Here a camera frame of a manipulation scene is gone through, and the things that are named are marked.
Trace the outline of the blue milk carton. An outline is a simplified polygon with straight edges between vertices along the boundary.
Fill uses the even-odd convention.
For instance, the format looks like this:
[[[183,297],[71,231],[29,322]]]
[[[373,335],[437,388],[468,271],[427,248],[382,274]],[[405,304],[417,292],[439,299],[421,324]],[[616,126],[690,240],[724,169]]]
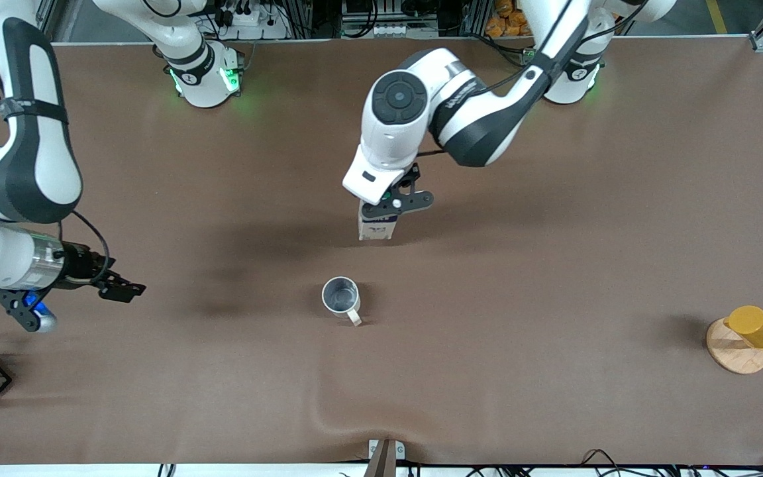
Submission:
[[[366,218],[364,206],[372,207],[371,203],[358,200],[358,239],[360,240],[390,240],[397,225],[399,216],[394,213],[384,217]]]

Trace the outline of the white ribbed HOME mug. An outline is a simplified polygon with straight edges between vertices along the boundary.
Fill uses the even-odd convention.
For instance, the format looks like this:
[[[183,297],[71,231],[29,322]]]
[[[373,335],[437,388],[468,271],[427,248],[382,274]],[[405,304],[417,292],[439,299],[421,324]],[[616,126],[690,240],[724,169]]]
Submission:
[[[358,314],[361,306],[360,291],[357,283],[351,278],[331,278],[323,286],[321,299],[327,310],[337,317],[348,318],[354,326],[360,326],[362,323]]]

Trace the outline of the yellow plastic cup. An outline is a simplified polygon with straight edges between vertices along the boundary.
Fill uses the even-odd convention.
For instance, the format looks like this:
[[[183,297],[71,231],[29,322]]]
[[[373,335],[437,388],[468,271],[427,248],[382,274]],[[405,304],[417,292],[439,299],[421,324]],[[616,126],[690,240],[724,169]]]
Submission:
[[[763,309],[753,305],[739,306],[723,318],[723,323],[750,347],[763,350]]]

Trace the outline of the brown table cloth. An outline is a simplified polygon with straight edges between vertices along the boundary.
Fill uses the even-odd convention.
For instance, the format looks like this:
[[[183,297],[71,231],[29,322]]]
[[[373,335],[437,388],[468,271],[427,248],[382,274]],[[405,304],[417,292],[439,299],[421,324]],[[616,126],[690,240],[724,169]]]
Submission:
[[[421,159],[432,208],[360,241],[341,185],[373,82],[428,40],[259,45],[243,94],[180,99],[147,45],[57,46],[79,211],[129,304],[0,308],[0,464],[763,464],[763,371],[708,325],[763,309],[763,54],[611,43],[485,168]],[[321,299],[358,285],[360,326]]]

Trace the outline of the orange snack bag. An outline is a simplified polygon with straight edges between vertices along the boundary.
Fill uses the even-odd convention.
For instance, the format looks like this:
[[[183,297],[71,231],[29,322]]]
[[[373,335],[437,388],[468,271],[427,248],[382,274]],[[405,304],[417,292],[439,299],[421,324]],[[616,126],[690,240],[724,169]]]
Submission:
[[[485,36],[532,36],[532,29],[517,0],[491,0]]]

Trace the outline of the white power strip with plugs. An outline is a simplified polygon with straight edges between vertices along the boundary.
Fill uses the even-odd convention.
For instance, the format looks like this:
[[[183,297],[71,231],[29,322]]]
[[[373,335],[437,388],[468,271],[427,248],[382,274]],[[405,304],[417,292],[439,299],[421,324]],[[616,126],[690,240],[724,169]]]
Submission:
[[[293,27],[281,6],[258,0],[236,0],[215,13],[217,34],[224,40],[292,39]]]

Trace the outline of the round wooden mug stand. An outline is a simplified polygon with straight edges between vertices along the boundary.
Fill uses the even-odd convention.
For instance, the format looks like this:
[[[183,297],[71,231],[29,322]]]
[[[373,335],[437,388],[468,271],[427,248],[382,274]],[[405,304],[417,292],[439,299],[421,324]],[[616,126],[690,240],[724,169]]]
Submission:
[[[763,369],[763,349],[727,326],[720,318],[709,326],[703,339],[705,349],[721,367],[734,374],[754,374]]]

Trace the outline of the metal table bracket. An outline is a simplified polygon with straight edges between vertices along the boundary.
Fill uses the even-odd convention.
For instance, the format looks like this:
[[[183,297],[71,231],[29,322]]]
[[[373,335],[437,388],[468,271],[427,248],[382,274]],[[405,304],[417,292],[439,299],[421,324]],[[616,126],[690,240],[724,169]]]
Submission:
[[[406,459],[405,444],[391,439],[369,440],[368,458],[363,477],[397,477],[399,462]]]

